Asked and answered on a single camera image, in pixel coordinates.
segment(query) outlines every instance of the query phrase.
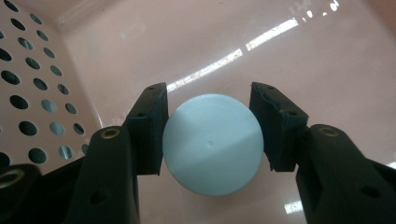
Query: perforated panel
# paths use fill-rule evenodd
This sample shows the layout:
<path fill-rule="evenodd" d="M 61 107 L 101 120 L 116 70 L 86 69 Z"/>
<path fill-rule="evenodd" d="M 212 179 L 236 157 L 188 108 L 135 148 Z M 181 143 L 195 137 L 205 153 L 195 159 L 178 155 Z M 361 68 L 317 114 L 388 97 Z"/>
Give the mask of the perforated panel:
<path fill-rule="evenodd" d="M 52 21 L 7 0 L 0 12 L 0 166 L 45 174 L 84 156 L 100 125 Z"/>

